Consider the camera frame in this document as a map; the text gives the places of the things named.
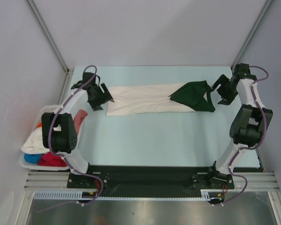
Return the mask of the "white green raglan t-shirt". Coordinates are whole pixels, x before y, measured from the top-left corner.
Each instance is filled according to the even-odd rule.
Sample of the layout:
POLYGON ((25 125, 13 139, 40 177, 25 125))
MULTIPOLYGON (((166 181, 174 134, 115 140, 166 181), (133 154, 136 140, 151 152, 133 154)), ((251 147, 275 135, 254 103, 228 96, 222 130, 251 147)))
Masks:
POLYGON ((215 111, 206 81, 110 87, 107 116, 215 111))

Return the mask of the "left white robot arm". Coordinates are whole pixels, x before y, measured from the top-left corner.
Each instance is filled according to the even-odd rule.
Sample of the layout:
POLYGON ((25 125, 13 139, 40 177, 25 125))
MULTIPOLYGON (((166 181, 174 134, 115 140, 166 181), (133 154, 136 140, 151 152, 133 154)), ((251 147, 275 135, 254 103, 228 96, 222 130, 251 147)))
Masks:
POLYGON ((89 163, 78 150, 78 134, 74 118, 84 103, 96 112, 103 110, 102 105, 113 101, 106 85, 96 72, 83 72, 82 80, 71 87, 72 92, 54 112, 45 112, 41 117, 42 139, 45 148, 55 156, 61 157, 78 182, 83 187, 90 187, 94 179, 100 188, 103 181, 88 172, 89 163))

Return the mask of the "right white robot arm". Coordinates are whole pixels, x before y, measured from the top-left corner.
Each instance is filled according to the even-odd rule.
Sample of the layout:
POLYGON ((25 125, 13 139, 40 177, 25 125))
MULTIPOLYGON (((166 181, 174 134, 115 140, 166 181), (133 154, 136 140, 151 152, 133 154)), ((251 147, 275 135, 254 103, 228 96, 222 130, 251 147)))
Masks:
POLYGON ((233 187, 235 163, 245 152, 255 150, 262 144, 273 117, 273 111, 261 101, 257 89, 260 80, 251 74, 251 68, 248 64, 237 64, 231 78, 221 75, 211 87, 220 95, 221 105, 230 105, 236 97, 241 101, 229 130, 231 140, 207 172, 207 184, 211 188, 233 187))

